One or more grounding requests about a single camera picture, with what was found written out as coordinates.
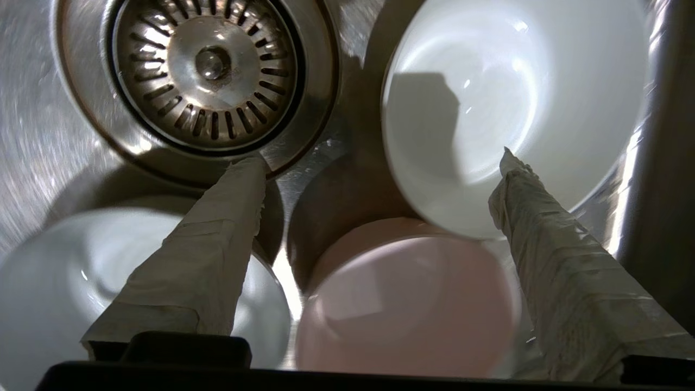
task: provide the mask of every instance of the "strainer center knob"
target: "strainer center knob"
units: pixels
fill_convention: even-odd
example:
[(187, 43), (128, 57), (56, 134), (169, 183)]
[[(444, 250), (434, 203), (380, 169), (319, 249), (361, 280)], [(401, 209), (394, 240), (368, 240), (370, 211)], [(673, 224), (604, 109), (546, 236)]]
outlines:
[(205, 47), (195, 57), (195, 68), (206, 80), (219, 80), (229, 73), (231, 59), (221, 47)]

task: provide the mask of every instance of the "sink drain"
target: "sink drain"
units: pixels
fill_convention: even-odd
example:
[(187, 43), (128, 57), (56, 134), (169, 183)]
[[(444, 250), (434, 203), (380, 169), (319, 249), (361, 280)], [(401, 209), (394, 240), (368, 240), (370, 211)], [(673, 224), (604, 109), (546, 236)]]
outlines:
[(336, 99), (332, 21), (316, 0), (58, 0), (65, 85), (127, 161), (205, 188), (230, 161), (268, 177), (310, 150)]
[(201, 150), (261, 140), (288, 115), (297, 80), (291, 35), (268, 1), (127, 0), (113, 58), (147, 123)]

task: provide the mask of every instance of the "sink basin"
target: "sink basin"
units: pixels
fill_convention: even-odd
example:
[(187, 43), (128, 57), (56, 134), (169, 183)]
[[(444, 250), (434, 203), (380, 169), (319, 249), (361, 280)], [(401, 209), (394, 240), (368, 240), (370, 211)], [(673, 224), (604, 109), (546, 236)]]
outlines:
[[(151, 143), (133, 143), (133, 150), (123, 152), (76, 98), (62, 66), (66, 42), (56, 26), (66, 10), (74, 18), (100, 12), (96, 3), (65, 8), (58, 0), (0, 2), (0, 52), (11, 54), (0, 67), (0, 259), (80, 211), (143, 196), (197, 198), (204, 191), (204, 184), (161, 175), (138, 160), (133, 150), (147, 151)], [(390, 55), (420, 4), (320, 4), (339, 64), (336, 95), (317, 136), (270, 175), (257, 238), (274, 260), (294, 320), (301, 315), (313, 265), (333, 241), (381, 218), (417, 217), (389, 172), (379, 96)], [(654, 26), (648, 115), (615, 171), (576, 216), (693, 333), (695, 248), (689, 217), (695, 212), (688, 202), (695, 190), (683, 180), (695, 177), (688, 175), (695, 167), (695, 154), (688, 154), (695, 147), (689, 126), (695, 125), (695, 112), (688, 107), (695, 95), (695, 26), (683, 21), (695, 7), (668, 0), (645, 4)], [(79, 67), (79, 57), (72, 61), (79, 72), (101, 72), (90, 63)], [(101, 103), (103, 111), (122, 101), (118, 90), (111, 99)], [(293, 367), (292, 357), (290, 348), (284, 367)]]

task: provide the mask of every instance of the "white bowl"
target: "white bowl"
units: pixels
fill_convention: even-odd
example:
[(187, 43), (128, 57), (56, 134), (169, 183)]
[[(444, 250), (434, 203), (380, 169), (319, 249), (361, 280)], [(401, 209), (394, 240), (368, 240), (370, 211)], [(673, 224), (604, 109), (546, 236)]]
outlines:
[(428, 221), (495, 238), (503, 147), (576, 208), (635, 128), (647, 72), (640, 0), (428, 0), (384, 82), (391, 171)]
[[(87, 360), (82, 335), (181, 219), (142, 207), (86, 212), (1, 260), (0, 384), (7, 391), (33, 390), (50, 366)], [(252, 256), (232, 331), (249, 342), (252, 367), (280, 366), (290, 327), (282, 288)]]
[(312, 273), (297, 368), (507, 377), (521, 315), (516, 273), (509, 272), (479, 243), (419, 220), (355, 228)]

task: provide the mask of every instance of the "bowl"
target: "bowl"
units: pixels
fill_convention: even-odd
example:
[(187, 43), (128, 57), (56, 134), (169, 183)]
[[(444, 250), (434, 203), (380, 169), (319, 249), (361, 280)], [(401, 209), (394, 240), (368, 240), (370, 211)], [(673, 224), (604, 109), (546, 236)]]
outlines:
[[(0, 384), (33, 390), (50, 366), (87, 360), (84, 332), (182, 218), (146, 207), (98, 209), (58, 222), (1, 260)], [(290, 327), (279, 283), (252, 255), (232, 335), (249, 342), (253, 368), (280, 366)]]
[(315, 270), (298, 370), (505, 377), (519, 290), (479, 243), (387, 219), (340, 238)]
[(487, 199), (503, 147), (568, 210), (612, 172), (644, 101), (640, 0), (428, 0), (384, 80), (391, 172), (427, 221), (501, 237)]

